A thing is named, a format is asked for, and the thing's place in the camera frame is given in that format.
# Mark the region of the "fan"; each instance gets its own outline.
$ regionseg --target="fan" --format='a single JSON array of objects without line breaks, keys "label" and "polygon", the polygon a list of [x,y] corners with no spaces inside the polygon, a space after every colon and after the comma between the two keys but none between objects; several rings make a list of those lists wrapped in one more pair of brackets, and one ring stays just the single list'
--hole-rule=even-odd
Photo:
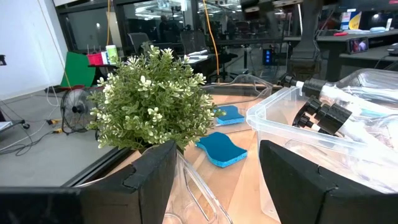
[{"label": "fan", "polygon": [[91,93],[86,89],[68,90],[61,100],[62,131],[66,134],[87,131],[86,125],[95,120],[90,111],[95,104],[87,99]]}]

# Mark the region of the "blue sponge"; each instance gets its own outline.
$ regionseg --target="blue sponge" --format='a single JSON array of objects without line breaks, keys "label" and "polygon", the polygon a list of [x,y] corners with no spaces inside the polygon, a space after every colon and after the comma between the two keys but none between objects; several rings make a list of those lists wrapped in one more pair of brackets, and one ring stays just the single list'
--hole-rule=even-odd
[{"label": "blue sponge", "polygon": [[237,124],[244,122],[244,116],[240,115],[238,112],[238,108],[236,106],[220,106],[217,107],[222,111],[226,112],[226,115],[219,116],[217,119],[217,123],[220,125],[227,124]]},{"label": "blue sponge", "polygon": [[227,167],[248,156],[247,150],[235,146],[227,135],[219,132],[200,138],[196,146],[203,149],[210,162],[219,167]]}]

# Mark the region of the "potted plant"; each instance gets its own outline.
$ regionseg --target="potted plant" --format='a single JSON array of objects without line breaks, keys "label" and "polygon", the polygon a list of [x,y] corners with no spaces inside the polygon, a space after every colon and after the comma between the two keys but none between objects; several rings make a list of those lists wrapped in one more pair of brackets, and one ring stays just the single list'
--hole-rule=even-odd
[{"label": "potted plant", "polygon": [[174,139],[184,149],[224,114],[200,88],[205,77],[193,73],[187,57],[175,59],[172,50],[153,45],[146,45],[144,52],[129,58],[127,65],[118,63],[115,75],[98,80],[103,91],[90,96],[97,107],[88,128],[98,128],[98,147],[140,150]]}]

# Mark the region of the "ceiling light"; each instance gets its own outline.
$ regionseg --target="ceiling light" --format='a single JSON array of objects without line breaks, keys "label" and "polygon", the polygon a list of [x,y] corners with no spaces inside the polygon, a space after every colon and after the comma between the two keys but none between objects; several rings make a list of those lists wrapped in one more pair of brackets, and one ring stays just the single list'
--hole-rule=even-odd
[{"label": "ceiling light", "polygon": [[138,13],[144,12],[144,11],[147,10],[147,8],[149,8],[149,7],[154,7],[154,6],[142,6],[142,7],[138,7],[138,8],[136,9],[136,13],[137,13],[137,12],[138,12]]},{"label": "ceiling light", "polygon": [[148,15],[148,14],[136,14],[136,16],[146,16],[146,17],[160,18],[160,16],[156,16],[156,15]]}]

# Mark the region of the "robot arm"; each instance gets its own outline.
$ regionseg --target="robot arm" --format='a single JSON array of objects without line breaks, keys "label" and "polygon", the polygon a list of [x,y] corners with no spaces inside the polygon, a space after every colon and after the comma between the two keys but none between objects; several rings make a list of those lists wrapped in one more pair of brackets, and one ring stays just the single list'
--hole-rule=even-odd
[{"label": "robot arm", "polygon": [[267,17],[270,21],[269,33],[278,38],[274,9],[303,3],[303,30],[300,43],[293,49],[288,62],[288,72],[297,80],[306,80],[320,72],[321,58],[318,44],[315,41],[318,17],[324,4],[335,3],[335,0],[241,0],[242,11],[247,20]]}]

